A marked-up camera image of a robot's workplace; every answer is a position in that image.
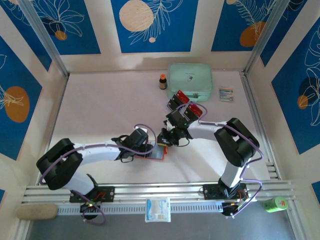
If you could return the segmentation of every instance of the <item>blue wallpaper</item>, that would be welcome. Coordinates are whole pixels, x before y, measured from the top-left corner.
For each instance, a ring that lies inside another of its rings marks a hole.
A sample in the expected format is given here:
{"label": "blue wallpaper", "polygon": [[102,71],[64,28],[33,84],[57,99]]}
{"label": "blue wallpaper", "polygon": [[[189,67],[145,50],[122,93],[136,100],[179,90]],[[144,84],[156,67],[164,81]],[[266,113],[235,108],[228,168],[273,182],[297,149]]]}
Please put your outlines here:
{"label": "blue wallpaper", "polygon": [[0,153],[17,160],[41,85],[0,37]]}
{"label": "blue wallpaper", "polygon": [[[291,0],[261,57],[267,62],[307,0]],[[277,0],[225,0],[212,52],[251,51]]]}
{"label": "blue wallpaper", "polygon": [[320,204],[320,181],[312,183],[312,188],[313,188],[315,196],[318,199],[318,202]]}
{"label": "blue wallpaper", "polygon": [[272,81],[300,154],[320,144],[320,18]]}
{"label": "blue wallpaper", "polygon": [[19,30],[25,41],[28,43],[34,54],[37,56],[43,67],[48,71],[51,65],[51,58],[49,57],[44,46],[38,39],[37,35],[31,28],[28,20],[21,12],[18,5],[9,0],[0,0],[0,5],[9,16],[15,27]]}
{"label": "blue wallpaper", "polygon": [[[51,63],[48,54],[19,6],[13,2],[0,0],[9,18],[48,70]],[[101,53],[84,0],[33,0],[31,3],[61,55]]]}
{"label": "blue wallpaper", "polygon": [[0,189],[0,204],[2,202],[2,198],[4,197],[4,195],[5,195],[5,190]]}
{"label": "blue wallpaper", "polygon": [[225,0],[212,52],[251,51],[276,0]]}
{"label": "blue wallpaper", "polygon": [[260,57],[263,64],[266,66],[275,53],[276,49],[284,39],[291,25],[296,20],[296,17],[300,13],[301,9],[306,4],[307,0],[291,0],[282,14],[280,21],[275,27],[269,41],[265,45]]}
{"label": "blue wallpaper", "polygon": [[111,0],[122,53],[190,52],[198,0]]}

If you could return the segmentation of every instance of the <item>white table surface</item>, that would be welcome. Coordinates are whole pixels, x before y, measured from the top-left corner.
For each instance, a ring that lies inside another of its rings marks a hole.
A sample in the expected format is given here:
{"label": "white table surface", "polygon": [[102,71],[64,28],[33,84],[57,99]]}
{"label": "white table surface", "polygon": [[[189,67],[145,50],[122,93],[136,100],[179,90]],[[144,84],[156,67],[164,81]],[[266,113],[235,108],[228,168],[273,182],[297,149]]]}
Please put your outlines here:
{"label": "white table surface", "polygon": [[[166,107],[169,101],[166,91],[159,89],[162,73],[166,71],[71,74],[50,146],[62,138],[69,138],[73,143],[105,142],[130,134],[138,123],[151,126],[159,134],[170,112]],[[222,122],[239,118],[259,140],[239,73],[213,71],[212,76],[212,95],[208,101],[201,102],[208,108],[203,120]],[[234,88],[234,102],[219,101],[219,86]],[[252,164],[245,177],[269,180],[266,161]],[[163,161],[140,158],[130,163],[101,161],[78,170],[105,184],[182,183],[217,181],[226,163],[217,142],[193,139],[186,147],[170,147]]]}

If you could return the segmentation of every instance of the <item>small brown bottle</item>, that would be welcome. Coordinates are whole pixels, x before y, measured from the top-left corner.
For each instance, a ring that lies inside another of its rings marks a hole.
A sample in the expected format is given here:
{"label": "small brown bottle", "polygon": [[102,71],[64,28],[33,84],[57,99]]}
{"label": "small brown bottle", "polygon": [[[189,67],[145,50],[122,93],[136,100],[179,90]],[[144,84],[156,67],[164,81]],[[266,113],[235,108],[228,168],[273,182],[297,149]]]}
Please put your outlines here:
{"label": "small brown bottle", "polygon": [[160,76],[159,87],[162,90],[167,88],[167,79],[166,79],[166,75],[165,74],[161,74],[161,76]]}

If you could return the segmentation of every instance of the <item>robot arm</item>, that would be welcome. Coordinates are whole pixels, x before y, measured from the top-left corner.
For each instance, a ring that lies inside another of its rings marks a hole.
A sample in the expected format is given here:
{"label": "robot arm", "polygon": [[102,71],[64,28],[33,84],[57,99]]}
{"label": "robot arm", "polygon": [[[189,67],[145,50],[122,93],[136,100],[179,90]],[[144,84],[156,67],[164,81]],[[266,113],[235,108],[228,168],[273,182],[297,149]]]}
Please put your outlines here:
{"label": "robot arm", "polygon": [[[135,153],[132,151],[149,152],[153,146],[147,142],[148,134],[142,128],[136,128],[131,135],[122,135],[106,142],[90,145],[72,143],[68,138],[64,138],[43,155],[36,166],[41,174],[47,171],[44,179],[49,189],[66,188],[87,197],[95,197],[102,190],[92,176],[78,172],[78,167],[98,161],[122,161],[122,159],[133,157]],[[72,153],[54,164],[68,152]]]}
{"label": "robot arm", "polygon": [[185,109],[175,109],[166,116],[164,124],[167,128],[163,128],[158,136],[158,144],[177,146],[181,138],[217,141],[228,161],[218,181],[219,197],[232,198],[239,190],[241,174],[246,163],[256,153],[255,148],[233,130],[245,136],[257,147],[259,142],[237,118],[227,122],[205,122],[198,121],[197,117],[191,120],[184,113],[187,113]]}

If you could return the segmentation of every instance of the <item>mint green case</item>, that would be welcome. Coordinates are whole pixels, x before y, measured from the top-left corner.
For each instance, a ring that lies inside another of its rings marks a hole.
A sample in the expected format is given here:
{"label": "mint green case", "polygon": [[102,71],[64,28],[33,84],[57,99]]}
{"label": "mint green case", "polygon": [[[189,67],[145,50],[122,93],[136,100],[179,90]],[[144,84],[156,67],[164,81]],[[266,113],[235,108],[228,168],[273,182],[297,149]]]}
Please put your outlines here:
{"label": "mint green case", "polygon": [[207,101],[213,90],[211,67],[207,64],[172,63],[168,69],[169,99],[181,90],[192,102]]}

